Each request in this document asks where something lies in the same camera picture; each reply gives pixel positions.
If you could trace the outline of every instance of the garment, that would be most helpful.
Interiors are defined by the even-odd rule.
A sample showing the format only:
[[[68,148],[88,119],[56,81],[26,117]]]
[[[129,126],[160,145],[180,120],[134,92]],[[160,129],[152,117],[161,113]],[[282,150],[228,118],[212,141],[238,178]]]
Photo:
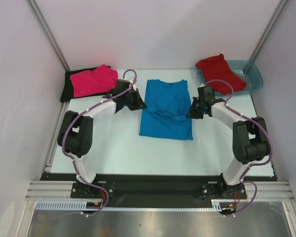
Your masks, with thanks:
[[[65,73],[65,86],[60,101],[94,95],[105,95],[115,88],[118,79],[116,70],[101,65]]]
[[[213,79],[220,79],[228,82],[234,91],[242,91],[247,83],[236,76],[229,68],[228,63],[224,59],[223,54],[210,57],[199,61],[196,65],[197,68],[202,70],[205,81]],[[210,82],[209,85],[223,95],[230,94],[231,89],[228,85],[222,82]]]
[[[191,107],[186,80],[174,83],[148,80],[145,104],[139,135],[193,140],[192,119],[186,117]]]

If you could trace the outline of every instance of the red cloth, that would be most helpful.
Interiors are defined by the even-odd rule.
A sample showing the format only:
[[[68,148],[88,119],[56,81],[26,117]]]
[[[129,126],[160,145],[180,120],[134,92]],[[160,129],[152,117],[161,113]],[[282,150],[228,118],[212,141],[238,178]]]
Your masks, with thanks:
[[[93,71],[73,74],[70,80],[74,87],[74,98],[108,92],[115,88],[117,78],[117,71],[106,65],[101,65]]]
[[[234,91],[243,90],[247,83],[236,76],[229,68],[223,54],[218,56],[210,57],[199,61],[196,65],[197,68],[201,69],[205,81],[213,79],[220,79],[228,82],[234,89]],[[228,85],[222,82],[210,82],[209,85],[223,95],[231,93],[231,89]]]

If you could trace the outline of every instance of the blue plastic tray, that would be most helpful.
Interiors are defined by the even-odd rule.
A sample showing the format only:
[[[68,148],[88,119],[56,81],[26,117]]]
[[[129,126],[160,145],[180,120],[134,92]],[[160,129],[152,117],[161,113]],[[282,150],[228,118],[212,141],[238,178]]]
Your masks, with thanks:
[[[243,81],[247,83],[247,86],[243,91],[235,92],[234,94],[246,94],[251,93],[257,90],[260,90],[263,87],[263,79],[260,74],[260,71],[255,64],[245,61],[245,60],[227,60],[227,63],[230,69],[239,76]],[[201,69],[197,69],[199,76],[201,77],[202,83],[205,82],[203,73]]]

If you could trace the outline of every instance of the white table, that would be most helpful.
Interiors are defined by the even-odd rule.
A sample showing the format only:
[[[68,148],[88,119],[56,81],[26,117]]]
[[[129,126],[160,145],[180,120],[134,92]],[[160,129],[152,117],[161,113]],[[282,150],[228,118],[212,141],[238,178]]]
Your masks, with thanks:
[[[118,70],[119,78],[125,70]],[[197,96],[200,80],[196,70],[136,70],[136,87],[145,97],[148,79],[165,82],[187,80],[190,97]],[[101,96],[73,99],[69,110],[83,111]],[[251,117],[256,113],[249,94],[236,95],[229,105]],[[215,118],[193,119],[193,140],[178,141],[139,136],[141,111],[128,108],[99,122],[93,129],[93,144],[87,156],[98,174],[219,175],[231,160],[232,131]],[[51,173],[74,173],[71,160],[57,147]],[[253,167],[249,176],[273,176],[270,164]]]

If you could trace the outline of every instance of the blue t-shirt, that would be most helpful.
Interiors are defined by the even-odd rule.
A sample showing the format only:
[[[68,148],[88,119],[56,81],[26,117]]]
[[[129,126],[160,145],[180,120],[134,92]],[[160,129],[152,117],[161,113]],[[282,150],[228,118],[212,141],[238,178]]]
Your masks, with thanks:
[[[186,80],[174,83],[148,80],[145,104],[139,135],[193,140],[192,119],[186,117],[191,107]]]

